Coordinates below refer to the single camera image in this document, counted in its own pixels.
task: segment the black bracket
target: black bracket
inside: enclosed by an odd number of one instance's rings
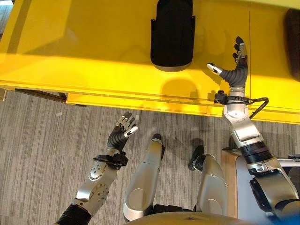
[[[109,155],[99,155],[93,158],[94,161],[107,163],[110,167],[119,170],[122,166],[126,166],[128,158],[125,156],[125,152]]]
[[[250,99],[247,97],[241,97],[241,96],[227,96],[224,94],[223,90],[219,90],[217,94],[215,94],[215,103],[220,103],[222,105],[228,105],[229,100],[236,100],[244,102],[246,105],[250,103]]]

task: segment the black object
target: black object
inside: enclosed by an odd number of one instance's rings
[[[151,61],[159,69],[188,66],[192,61],[195,35],[192,12],[192,0],[158,1],[156,20],[151,20]]]
[[[285,16],[288,58],[294,78],[300,81],[300,10],[289,9]]]
[[[162,212],[191,212],[191,210],[184,209],[182,207],[174,206],[174,205],[159,205],[156,204],[153,207],[153,213],[162,213]]]
[[[69,205],[63,212],[57,224],[59,225],[87,225],[92,216],[78,205]]]
[[[27,95],[36,96],[36,97],[39,97],[39,98],[45,98],[45,99],[53,100],[53,101],[56,101],[56,102],[65,103],[67,101],[66,94],[65,93],[60,93],[60,92],[59,92],[59,96],[57,96],[57,95],[50,94],[50,93],[40,91],[40,90],[28,90],[28,89],[16,88],[15,91],[21,92],[21,93],[27,94]]]
[[[288,203],[292,203],[292,202],[298,202],[300,201],[300,199],[288,199],[288,200],[283,200],[281,202],[278,202],[276,205],[275,205],[275,209],[278,209],[278,210],[283,210],[285,208],[285,206],[288,204]]]
[[[243,146],[240,148],[240,151],[247,164],[257,163],[272,158],[272,155],[264,142],[257,142]]]
[[[194,171],[196,168],[197,170],[202,171],[205,157],[206,156],[204,155],[204,146],[203,145],[197,146],[197,148],[194,150],[192,157],[187,165],[188,169],[191,171]]]
[[[98,155],[93,158],[94,161],[105,162],[110,167],[119,170],[121,166],[126,166],[128,162],[128,158],[125,156],[125,152],[121,152],[118,154],[114,154],[114,156],[109,155]]]
[[[272,208],[268,202],[268,199],[264,194],[262,187],[255,178],[250,181],[250,186],[259,208],[265,212],[271,212]]]

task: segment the black robotic finger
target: black robotic finger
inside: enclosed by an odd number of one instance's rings
[[[238,45],[244,43],[243,39],[240,38],[239,36],[236,37],[235,42],[236,42]]]
[[[237,53],[232,54],[232,56],[234,57],[234,59],[237,59],[239,57]]]
[[[240,46],[239,46],[238,44],[235,44],[235,45],[234,45],[234,48],[235,48],[236,52],[238,53],[239,50],[240,50]]]

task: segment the silver metal casing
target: silver metal casing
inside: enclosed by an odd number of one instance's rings
[[[125,194],[123,215],[129,221],[152,212],[161,154],[161,140],[152,139],[146,156],[137,168]]]
[[[196,211],[227,215],[227,185],[219,163],[212,155],[206,155]]]

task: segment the yellow table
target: yellow table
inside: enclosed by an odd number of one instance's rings
[[[0,43],[0,86],[66,92],[69,104],[221,116],[223,106],[212,100],[229,87],[206,63],[234,68],[231,55],[239,35],[249,54],[247,96],[270,99],[254,119],[300,124],[300,82],[288,71],[284,46],[287,8],[195,0],[193,62],[168,73],[150,61],[156,4],[18,0]],[[298,1],[294,6],[300,8]]]

